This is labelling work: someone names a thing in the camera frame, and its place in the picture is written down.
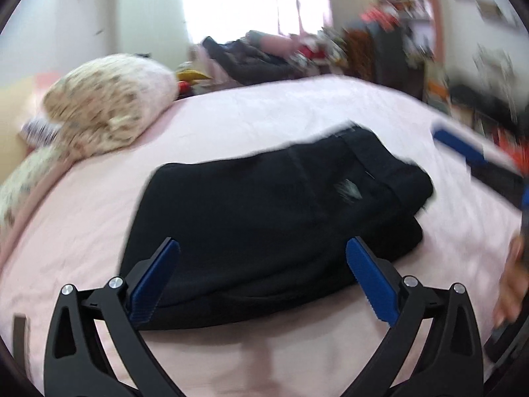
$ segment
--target silver screw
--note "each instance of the silver screw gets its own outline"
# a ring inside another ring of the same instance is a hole
[[[123,279],[119,276],[113,277],[109,282],[108,286],[112,289],[119,288],[121,285],[123,285]]]
[[[458,294],[464,294],[467,289],[463,284],[456,284],[454,285],[454,291],[456,291]]]
[[[71,294],[73,292],[73,285],[68,284],[68,285],[63,286],[61,289],[61,292],[64,295]]]
[[[415,288],[419,285],[419,281],[414,276],[406,276],[404,278],[404,285],[409,286],[410,288]]]

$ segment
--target human hand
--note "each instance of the human hand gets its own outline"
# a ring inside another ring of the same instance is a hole
[[[524,251],[524,238],[514,236],[509,245],[509,256],[499,282],[499,298],[493,310],[494,325],[505,320],[514,322],[522,310],[522,302],[529,289],[529,270],[520,261]]]

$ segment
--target black folded pants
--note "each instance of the black folded pants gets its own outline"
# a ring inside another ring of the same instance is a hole
[[[352,237],[390,261],[408,253],[432,193],[424,171],[358,126],[253,156],[166,164],[147,184],[120,274],[172,237],[181,258],[142,329],[260,317],[353,284]]]

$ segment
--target mattress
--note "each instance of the mattress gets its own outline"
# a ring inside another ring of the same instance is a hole
[[[167,162],[196,163],[310,141],[349,121],[371,129],[386,148],[419,164],[435,195],[417,216],[420,246],[396,264],[427,286],[462,282],[482,340],[490,335],[498,280],[520,213],[470,177],[464,160],[432,141],[444,125],[487,141],[400,92],[340,76],[263,84],[176,102],[133,146],[76,164],[35,212],[0,277],[0,333],[11,341],[13,314],[30,321],[28,359],[43,389],[49,320],[65,283],[103,286],[116,274],[130,223],[149,176]],[[401,371],[419,356],[424,324]],[[132,384],[99,325],[117,377]],[[198,330],[142,335],[169,376],[189,396],[338,396],[387,331],[358,286],[270,317]]]

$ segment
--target pink bedsheet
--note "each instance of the pink bedsheet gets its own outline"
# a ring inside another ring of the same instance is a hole
[[[0,277],[0,332],[14,313],[30,320],[30,368],[42,389],[49,320],[62,285],[104,285],[118,269],[128,227],[149,175],[166,162],[234,157],[315,139],[353,120],[396,156],[430,175],[435,197],[419,214],[424,242],[397,263],[425,285],[467,286],[483,339],[497,282],[520,214],[470,178],[465,163],[437,147],[430,129],[466,128],[406,95],[345,77],[322,76],[214,92],[175,103],[133,147],[75,165],[36,211]],[[507,160],[490,144],[488,155]],[[382,340],[358,287],[271,317],[202,330],[144,332],[169,376],[190,397],[332,397],[351,383]],[[410,374],[423,327],[399,380]],[[128,375],[103,330],[118,378]]]

